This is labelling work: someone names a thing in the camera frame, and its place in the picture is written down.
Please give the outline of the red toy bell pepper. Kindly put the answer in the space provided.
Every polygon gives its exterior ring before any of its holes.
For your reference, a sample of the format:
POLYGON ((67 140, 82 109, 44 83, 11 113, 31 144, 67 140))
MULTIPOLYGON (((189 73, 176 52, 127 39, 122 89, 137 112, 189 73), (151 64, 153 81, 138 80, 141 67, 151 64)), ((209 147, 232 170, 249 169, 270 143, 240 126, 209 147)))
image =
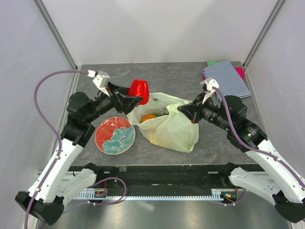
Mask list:
POLYGON ((145 105, 149 101, 149 86, 146 80, 136 79, 131 84, 129 91, 129 96, 142 97, 142 101, 138 105, 145 105))

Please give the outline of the green avocado print plastic bag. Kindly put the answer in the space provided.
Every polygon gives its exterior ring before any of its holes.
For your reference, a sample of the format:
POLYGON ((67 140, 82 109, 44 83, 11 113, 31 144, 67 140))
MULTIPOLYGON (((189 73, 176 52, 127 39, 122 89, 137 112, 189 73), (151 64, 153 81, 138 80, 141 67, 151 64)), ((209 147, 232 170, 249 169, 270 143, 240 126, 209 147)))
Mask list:
POLYGON ((165 93, 151 93, 148 103, 135 107, 127 118, 152 144, 190 153, 199 139, 199 125, 192 124, 177 107, 191 102, 165 93), (167 115, 140 123, 144 115, 154 112, 167 115))

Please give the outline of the orange toy pineapple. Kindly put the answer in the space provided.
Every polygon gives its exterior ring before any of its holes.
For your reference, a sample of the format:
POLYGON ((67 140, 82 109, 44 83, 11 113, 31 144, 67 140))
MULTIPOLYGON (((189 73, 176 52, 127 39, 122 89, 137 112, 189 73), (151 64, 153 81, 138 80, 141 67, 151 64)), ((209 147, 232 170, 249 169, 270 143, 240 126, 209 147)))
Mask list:
POLYGON ((147 120, 155 119, 157 117, 164 116, 164 115, 167 115, 167 113, 166 112, 164 112, 164 113, 155 113, 155 112, 154 113, 149 113, 149 114, 144 115, 141 118, 140 123, 143 123, 143 122, 145 122, 147 120))

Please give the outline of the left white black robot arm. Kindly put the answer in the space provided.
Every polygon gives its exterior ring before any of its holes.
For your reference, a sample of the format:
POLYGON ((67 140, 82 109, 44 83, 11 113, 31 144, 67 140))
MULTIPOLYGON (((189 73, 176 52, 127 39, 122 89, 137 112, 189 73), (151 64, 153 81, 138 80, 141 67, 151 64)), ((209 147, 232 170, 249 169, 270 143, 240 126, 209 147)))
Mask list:
POLYGON ((59 220, 66 205, 86 187, 101 187, 105 177, 97 172, 97 166, 85 166, 81 174, 71 179, 67 186, 61 182, 72 162, 90 140, 95 127, 92 122, 111 109, 129 114, 136 106, 149 99, 148 83, 134 80, 131 87, 108 83, 95 99, 84 92, 76 92, 69 98, 68 119, 61 134, 56 135, 58 145, 34 184, 27 191, 17 193, 15 200, 26 212, 48 225, 59 220))

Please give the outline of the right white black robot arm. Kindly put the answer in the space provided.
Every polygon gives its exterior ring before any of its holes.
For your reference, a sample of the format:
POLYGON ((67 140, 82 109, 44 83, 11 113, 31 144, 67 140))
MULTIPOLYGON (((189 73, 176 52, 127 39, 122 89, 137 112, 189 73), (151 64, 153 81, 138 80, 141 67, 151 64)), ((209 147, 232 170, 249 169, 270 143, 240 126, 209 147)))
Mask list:
POLYGON ((241 167, 228 164, 229 170, 218 176, 222 187, 231 185, 250 191, 271 203, 286 220, 298 223, 305 219, 305 180, 278 153, 265 132, 246 118, 247 106, 240 98, 227 95, 219 107, 199 94, 178 111, 192 123, 202 119, 225 130, 227 139, 252 158, 270 177, 258 178, 241 167))

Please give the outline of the patterned ceramic plate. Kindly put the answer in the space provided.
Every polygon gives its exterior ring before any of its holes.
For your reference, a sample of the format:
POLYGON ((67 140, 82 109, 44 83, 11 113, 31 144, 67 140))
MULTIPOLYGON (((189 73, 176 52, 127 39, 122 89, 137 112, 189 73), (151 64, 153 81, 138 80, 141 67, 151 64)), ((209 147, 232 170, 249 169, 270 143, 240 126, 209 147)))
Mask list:
POLYGON ((126 118, 112 117, 98 126, 94 140, 103 153, 119 155, 133 145, 135 128, 126 118))

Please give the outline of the blue white striped cloth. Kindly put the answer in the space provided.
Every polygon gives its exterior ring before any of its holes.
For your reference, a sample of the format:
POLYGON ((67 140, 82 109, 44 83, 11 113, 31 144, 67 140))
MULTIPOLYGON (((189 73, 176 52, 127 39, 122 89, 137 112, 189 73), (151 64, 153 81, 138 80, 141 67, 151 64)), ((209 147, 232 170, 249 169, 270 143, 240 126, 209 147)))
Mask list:
POLYGON ((251 96, 244 79, 230 61, 222 61, 203 68, 204 78, 213 78, 219 84, 224 96, 234 95, 239 98, 251 96))

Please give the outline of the green folded cloth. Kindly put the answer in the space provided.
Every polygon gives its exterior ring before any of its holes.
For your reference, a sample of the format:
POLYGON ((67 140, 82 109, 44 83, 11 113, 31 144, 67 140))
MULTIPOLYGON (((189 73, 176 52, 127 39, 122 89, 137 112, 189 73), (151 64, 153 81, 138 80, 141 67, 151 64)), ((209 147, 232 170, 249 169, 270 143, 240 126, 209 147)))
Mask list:
POLYGON ((215 62, 215 61, 208 61, 208 62, 207 62, 207 66, 211 66, 211 65, 216 64, 216 63, 218 63, 218 62, 215 62))

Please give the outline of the magenta folded cloth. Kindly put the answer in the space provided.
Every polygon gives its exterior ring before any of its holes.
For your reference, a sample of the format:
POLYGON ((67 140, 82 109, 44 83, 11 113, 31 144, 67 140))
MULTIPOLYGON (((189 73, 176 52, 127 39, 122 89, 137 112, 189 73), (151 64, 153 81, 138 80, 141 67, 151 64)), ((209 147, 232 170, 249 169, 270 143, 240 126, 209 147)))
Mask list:
POLYGON ((240 77, 242 78, 242 80, 245 80, 245 71, 242 67, 235 67, 235 70, 237 71, 237 73, 240 75, 240 77))

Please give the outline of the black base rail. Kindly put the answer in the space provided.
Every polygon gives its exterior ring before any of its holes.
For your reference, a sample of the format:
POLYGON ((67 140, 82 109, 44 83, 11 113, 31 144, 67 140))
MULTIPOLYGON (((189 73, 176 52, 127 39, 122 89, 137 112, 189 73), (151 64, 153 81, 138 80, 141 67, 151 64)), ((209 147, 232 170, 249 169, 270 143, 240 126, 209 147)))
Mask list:
POLYGON ((178 165, 178 166, 97 166, 84 168, 97 172, 97 181, 120 178, 126 184, 128 196, 205 195, 214 188, 233 189, 231 172, 238 165, 178 165))

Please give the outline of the left aluminium frame post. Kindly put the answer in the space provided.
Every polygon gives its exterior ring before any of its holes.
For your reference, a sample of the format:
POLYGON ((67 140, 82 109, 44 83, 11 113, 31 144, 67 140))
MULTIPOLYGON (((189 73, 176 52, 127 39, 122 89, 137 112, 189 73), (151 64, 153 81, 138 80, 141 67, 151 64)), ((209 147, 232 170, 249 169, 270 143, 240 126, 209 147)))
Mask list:
POLYGON ((57 45, 59 46, 60 50, 62 51, 63 55, 65 56, 66 60, 68 61, 69 65, 77 70, 78 66, 74 61, 71 53, 69 52, 62 36, 60 35, 51 15, 49 14, 44 2, 42 0, 33 0, 35 6, 37 7, 38 11, 40 12, 42 18, 44 19, 47 27, 49 28, 51 34, 53 35, 57 45))

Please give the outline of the aluminium frame post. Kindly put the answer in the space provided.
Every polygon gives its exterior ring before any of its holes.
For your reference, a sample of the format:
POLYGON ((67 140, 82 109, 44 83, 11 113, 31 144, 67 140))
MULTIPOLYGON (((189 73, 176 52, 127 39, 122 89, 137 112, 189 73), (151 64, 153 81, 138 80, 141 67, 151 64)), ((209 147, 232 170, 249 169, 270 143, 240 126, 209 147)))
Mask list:
POLYGON ((69 52, 62 36, 60 35, 51 15, 49 14, 44 2, 42 0, 33 0, 35 6, 37 7, 38 11, 40 12, 42 18, 44 19, 47 27, 49 28, 51 34, 53 35, 57 45, 59 46, 60 50, 62 51, 63 55, 65 56, 66 60, 68 61, 69 65, 77 70, 78 66, 74 61, 71 53, 69 52))
POLYGON ((262 29, 260 30, 255 42, 253 43, 245 61, 243 62, 243 68, 246 69, 250 62, 252 61, 254 55, 258 51, 259 47, 261 46, 264 38, 266 37, 267 33, 271 29, 273 23, 275 22, 278 14, 280 13, 281 9, 283 8, 286 0, 277 0, 274 7, 272 8, 269 16, 267 17, 262 29))

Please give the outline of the right aluminium frame post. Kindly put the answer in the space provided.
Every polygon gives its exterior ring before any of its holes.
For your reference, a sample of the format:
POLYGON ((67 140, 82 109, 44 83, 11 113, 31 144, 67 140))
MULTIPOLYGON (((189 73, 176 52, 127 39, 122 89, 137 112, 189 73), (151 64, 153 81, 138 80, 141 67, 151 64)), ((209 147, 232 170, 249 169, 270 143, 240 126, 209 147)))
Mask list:
POLYGON ((264 38, 266 37, 267 33, 271 29, 273 23, 275 22, 278 14, 280 13, 281 9, 283 8, 286 0, 277 0, 274 7, 272 8, 269 16, 267 17, 262 29, 260 30, 255 42, 253 43, 245 61, 243 62, 243 68, 246 69, 250 62, 252 61, 254 55, 258 51, 259 47, 261 46, 264 38))

